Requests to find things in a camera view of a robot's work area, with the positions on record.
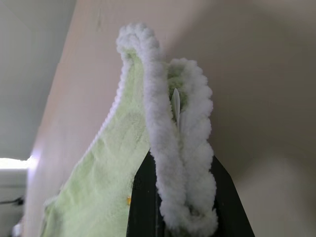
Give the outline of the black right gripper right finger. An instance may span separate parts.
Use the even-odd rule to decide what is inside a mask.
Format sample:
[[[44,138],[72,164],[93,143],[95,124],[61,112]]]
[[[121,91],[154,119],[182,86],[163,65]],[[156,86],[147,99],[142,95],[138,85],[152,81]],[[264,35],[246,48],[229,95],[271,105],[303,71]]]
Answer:
[[[212,174],[216,181],[215,209],[218,228],[212,237],[255,237],[234,182],[217,157],[213,157]]]

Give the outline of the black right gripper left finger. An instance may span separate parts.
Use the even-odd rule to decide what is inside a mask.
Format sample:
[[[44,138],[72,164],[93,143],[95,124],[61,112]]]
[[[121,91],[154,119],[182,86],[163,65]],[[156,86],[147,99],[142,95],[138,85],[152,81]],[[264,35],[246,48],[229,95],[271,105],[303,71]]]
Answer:
[[[134,177],[126,237],[162,237],[156,181],[155,161],[147,153]]]

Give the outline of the light green fluffy towel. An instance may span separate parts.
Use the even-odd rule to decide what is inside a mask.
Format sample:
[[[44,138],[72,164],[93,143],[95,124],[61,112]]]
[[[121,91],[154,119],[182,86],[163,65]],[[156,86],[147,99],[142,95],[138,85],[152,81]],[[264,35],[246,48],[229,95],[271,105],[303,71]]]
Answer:
[[[159,210],[174,237],[211,237],[218,228],[208,142],[212,90],[196,61],[165,62],[144,24],[120,29],[117,94],[94,140],[57,196],[40,237],[124,237],[135,175],[151,154]]]

